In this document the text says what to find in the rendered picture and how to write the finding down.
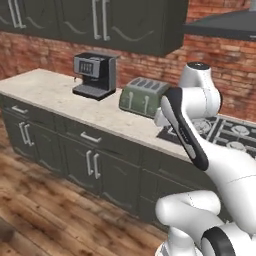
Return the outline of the dark grey range hood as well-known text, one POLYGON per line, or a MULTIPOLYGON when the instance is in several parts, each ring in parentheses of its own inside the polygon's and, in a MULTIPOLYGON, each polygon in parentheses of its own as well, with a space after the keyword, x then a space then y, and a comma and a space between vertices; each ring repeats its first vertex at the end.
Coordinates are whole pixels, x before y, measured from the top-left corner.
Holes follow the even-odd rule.
POLYGON ((244 9, 211 15, 187 23, 183 29, 191 35, 256 42, 256 11, 244 9))

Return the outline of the black gas hob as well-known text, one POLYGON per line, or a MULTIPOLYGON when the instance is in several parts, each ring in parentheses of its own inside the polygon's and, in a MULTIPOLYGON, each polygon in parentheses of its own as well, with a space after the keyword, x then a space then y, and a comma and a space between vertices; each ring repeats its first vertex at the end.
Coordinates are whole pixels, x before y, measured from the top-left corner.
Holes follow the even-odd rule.
POLYGON ((194 120, 193 124, 207 141, 244 151, 256 160, 256 123, 218 115, 194 120))

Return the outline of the green four-slot toaster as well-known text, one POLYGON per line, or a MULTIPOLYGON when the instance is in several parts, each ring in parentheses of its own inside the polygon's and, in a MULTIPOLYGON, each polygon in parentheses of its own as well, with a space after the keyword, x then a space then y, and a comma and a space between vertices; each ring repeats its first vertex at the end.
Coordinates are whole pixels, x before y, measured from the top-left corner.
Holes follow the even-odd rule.
POLYGON ((119 108, 147 118, 154 118, 163 93, 170 87, 167 82, 137 77, 123 89, 119 108))

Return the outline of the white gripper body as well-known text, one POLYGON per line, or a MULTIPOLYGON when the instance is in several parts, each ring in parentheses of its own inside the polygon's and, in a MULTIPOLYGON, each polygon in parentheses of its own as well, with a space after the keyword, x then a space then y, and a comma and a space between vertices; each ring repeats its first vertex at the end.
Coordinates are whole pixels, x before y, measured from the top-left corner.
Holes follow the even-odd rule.
POLYGON ((157 127, 166 127, 171 125, 171 112, 159 107, 154 117, 154 123, 157 127))

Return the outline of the dark green wall cupboard door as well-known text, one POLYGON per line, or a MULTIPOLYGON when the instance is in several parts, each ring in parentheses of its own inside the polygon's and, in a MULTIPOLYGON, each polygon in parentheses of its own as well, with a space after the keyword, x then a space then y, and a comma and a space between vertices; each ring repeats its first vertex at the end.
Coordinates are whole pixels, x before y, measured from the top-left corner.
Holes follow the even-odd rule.
POLYGON ((109 41, 113 50, 158 56, 162 49, 162 26, 166 0, 110 0, 107 4, 109 41))
POLYGON ((12 6, 14 9, 14 14, 16 17, 16 21, 18 24, 18 28, 14 28, 13 22, 11 19, 10 9, 8 6, 8 0, 0 0, 0 31, 6 31, 6 32, 14 32, 20 29, 17 15, 14 8, 14 2, 12 1, 12 6))
POLYGON ((18 0, 18 4, 25 34, 48 39, 59 38, 55 0, 18 0))
MULTIPOLYGON (((101 0, 97 2, 98 33, 101 35, 100 4, 101 0)), ((57 9, 63 40, 93 45, 102 39, 102 35, 101 39, 94 39, 92 0, 58 0, 57 9)))

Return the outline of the dark green base cupboard door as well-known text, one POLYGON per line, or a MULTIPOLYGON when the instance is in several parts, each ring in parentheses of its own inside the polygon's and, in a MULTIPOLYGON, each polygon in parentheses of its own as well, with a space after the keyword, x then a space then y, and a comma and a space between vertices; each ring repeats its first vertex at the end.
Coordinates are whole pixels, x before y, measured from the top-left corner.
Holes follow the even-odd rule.
POLYGON ((93 149, 90 146, 64 137, 60 138, 60 145, 66 177, 84 189, 96 194, 98 192, 98 186, 94 172, 89 176, 86 164, 86 152, 91 150, 90 161, 91 168, 93 169, 93 149))
POLYGON ((17 117, 11 113, 8 113, 7 111, 3 111, 3 119, 5 123, 5 127, 11 142, 11 145, 13 147, 13 150, 17 153, 22 155, 25 158, 32 159, 33 158, 33 152, 30 149, 30 146, 27 144, 25 145, 22 140, 21 132, 19 129, 19 123, 24 122, 25 120, 17 117))
POLYGON ((155 214, 157 200, 171 194, 187 191, 191 191, 191 188, 169 178, 143 170, 140 184, 139 217, 143 221, 166 231, 167 227, 158 221, 155 214))
POLYGON ((62 159, 58 135, 34 124, 30 124, 28 131, 38 164, 61 175, 62 159))
POLYGON ((140 168, 106 153, 99 154, 100 196, 135 214, 137 210, 140 168))

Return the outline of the dark green drawer front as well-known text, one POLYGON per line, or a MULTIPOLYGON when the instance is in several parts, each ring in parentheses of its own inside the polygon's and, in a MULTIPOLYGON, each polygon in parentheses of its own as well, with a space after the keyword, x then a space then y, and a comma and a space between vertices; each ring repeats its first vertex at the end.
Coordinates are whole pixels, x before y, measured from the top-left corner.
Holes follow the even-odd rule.
POLYGON ((13 114, 23 117, 31 122, 45 127, 50 130, 55 129, 54 115, 44 109, 38 108, 34 105, 16 100, 14 98, 0 94, 0 106, 13 114), (23 115, 11 109, 12 106, 17 105, 20 109, 27 109, 28 113, 23 115))
POLYGON ((144 148, 142 167, 190 188, 212 187, 211 180, 191 163, 150 148, 144 148))
POLYGON ((113 154, 116 157, 128 161, 132 164, 138 165, 140 162, 141 146, 122 137, 98 130, 94 127, 65 117, 60 119, 58 128, 65 135, 68 135, 81 142, 91 143, 97 146, 100 150, 105 151, 108 154, 113 154), (91 137, 101 137, 101 142, 93 143, 82 138, 80 134, 84 131, 91 137))

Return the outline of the black coffee machine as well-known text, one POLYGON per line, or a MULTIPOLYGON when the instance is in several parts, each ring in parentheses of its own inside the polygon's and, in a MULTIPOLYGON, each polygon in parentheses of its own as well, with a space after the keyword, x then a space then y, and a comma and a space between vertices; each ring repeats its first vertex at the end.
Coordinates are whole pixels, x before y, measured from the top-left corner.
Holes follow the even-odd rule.
POLYGON ((116 57, 84 52, 74 56, 74 72, 82 83, 72 89, 76 95, 102 100, 116 91, 116 57))

